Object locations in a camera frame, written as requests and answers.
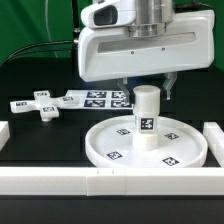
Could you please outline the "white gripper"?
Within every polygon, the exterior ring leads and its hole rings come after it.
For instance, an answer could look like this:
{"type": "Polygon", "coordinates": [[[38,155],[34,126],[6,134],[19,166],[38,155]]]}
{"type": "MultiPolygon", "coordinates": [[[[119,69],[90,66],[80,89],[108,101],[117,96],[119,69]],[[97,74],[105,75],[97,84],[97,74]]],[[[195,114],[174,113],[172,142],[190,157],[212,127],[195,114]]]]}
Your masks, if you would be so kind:
{"type": "Polygon", "coordinates": [[[214,20],[211,10],[178,13],[165,34],[144,38],[130,37],[126,27],[85,28],[79,36],[79,75],[86,82],[117,79],[125,102],[133,104],[127,77],[165,73],[164,98],[169,100],[176,72],[213,62],[214,20]]]}

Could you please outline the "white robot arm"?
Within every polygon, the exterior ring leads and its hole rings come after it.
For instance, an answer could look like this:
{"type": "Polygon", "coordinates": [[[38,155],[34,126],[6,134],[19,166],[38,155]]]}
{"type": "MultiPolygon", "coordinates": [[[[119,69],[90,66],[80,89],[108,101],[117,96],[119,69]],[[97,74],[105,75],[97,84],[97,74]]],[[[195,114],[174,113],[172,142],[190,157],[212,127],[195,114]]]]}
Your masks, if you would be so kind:
{"type": "Polygon", "coordinates": [[[78,69],[86,82],[165,74],[166,89],[179,71],[214,60],[212,10],[174,10],[173,0],[100,0],[81,12],[78,69]]]}

